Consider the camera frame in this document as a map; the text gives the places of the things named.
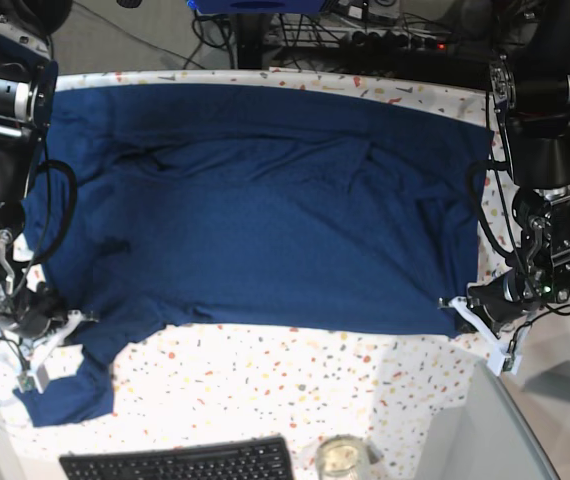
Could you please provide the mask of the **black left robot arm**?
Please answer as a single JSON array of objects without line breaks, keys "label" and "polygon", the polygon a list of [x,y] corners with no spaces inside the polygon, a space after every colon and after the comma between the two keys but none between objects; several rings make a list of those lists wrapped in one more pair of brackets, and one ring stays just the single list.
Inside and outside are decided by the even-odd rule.
[{"label": "black left robot arm", "polygon": [[509,269],[467,290],[466,306],[492,333],[540,308],[570,299],[570,1],[550,1],[529,43],[494,50],[489,110],[504,159],[478,162],[466,175],[505,171],[517,187],[511,207],[521,243],[505,251]]}]

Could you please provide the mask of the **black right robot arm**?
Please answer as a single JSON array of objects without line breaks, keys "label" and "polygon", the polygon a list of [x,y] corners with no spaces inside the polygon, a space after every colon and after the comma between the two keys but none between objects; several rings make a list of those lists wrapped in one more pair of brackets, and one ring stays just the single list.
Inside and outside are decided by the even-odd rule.
[{"label": "black right robot arm", "polygon": [[13,249],[26,224],[22,202],[37,176],[57,170],[76,185],[70,167],[45,152],[58,77],[52,35],[71,7],[69,1],[0,1],[0,328],[24,339],[67,322],[57,293],[27,285],[28,271],[47,260],[64,235],[34,246],[28,261],[15,259]]}]

